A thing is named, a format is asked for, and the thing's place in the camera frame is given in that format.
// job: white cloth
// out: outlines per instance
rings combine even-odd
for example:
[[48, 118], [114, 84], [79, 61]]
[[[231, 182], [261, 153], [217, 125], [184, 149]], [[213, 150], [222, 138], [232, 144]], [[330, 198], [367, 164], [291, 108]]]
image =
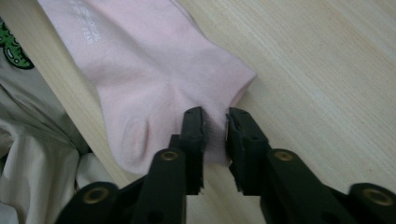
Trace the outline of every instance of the white cloth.
[[[0, 211], [0, 223], [12, 207], [19, 223], [54, 223], [75, 193], [79, 154], [88, 150], [37, 70], [12, 67], [0, 54], [0, 203], [11, 209]], [[111, 181], [96, 158], [90, 162], [79, 174], [85, 184]]]
[[0, 223], [18, 224], [17, 211], [13, 207], [0, 203]]

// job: fabric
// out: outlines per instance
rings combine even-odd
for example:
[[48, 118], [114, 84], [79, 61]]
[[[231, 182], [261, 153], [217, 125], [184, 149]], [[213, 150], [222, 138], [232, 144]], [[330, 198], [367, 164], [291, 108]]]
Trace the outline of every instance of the fabric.
[[0, 223], [54, 223], [76, 182], [113, 181], [34, 66], [12, 61], [23, 50], [0, 27], [0, 48], [14, 48], [0, 54]]
[[105, 167], [103, 167], [102, 163], [99, 162], [93, 153], [87, 153], [80, 157], [76, 174], [76, 182], [79, 189], [82, 189], [94, 182], [114, 183]]
[[184, 111], [206, 115], [205, 161], [227, 162], [225, 114], [255, 77], [208, 41], [173, 0], [38, 0], [96, 87], [112, 154], [124, 169], [148, 171], [180, 133]]

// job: pink sock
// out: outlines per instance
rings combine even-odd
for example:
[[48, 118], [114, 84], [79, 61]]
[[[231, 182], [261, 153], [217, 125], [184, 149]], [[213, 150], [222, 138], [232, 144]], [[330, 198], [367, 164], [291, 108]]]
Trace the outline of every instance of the pink sock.
[[38, 0], [76, 65], [96, 87], [117, 163], [145, 173], [202, 106], [205, 161], [225, 163], [225, 114], [255, 77], [206, 38], [175, 0]]

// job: wood grain surface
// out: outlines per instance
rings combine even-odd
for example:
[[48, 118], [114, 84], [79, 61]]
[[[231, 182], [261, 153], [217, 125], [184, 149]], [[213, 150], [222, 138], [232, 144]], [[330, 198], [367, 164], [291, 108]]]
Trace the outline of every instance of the wood grain surface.
[[[239, 107], [273, 147], [290, 149], [322, 182], [396, 192], [396, 1], [179, 0], [213, 42], [258, 73]], [[19, 39], [87, 142], [122, 187], [136, 178], [111, 158], [94, 88], [35, 0], [0, 0]], [[258, 197], [225, 167], [205, 167], [188, 223], [263, 223]]]

